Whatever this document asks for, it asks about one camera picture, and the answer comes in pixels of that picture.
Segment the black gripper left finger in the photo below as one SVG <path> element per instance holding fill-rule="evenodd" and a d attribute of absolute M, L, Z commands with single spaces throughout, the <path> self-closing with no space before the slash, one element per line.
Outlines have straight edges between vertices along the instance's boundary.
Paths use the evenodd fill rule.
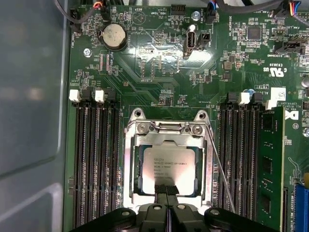
<path fill-rule="evenodd" d="M 73 232 L 164 232 L 167 225 L 167 206 L 159 202 L 144 204 L 136 213 L 118 208 L 98 217 Z"/>

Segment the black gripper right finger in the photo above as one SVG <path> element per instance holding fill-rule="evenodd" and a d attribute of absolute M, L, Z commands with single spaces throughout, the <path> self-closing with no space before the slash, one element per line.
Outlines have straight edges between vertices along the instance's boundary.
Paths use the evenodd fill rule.
<path fill-rule="evenodd" d="M 171 222 L 173 232 L 271 232 L 272 228 L 218 207 L 203 214 L 193 205 L 179 203 L 176 186 L 167 186 L 171 197 Z"/>

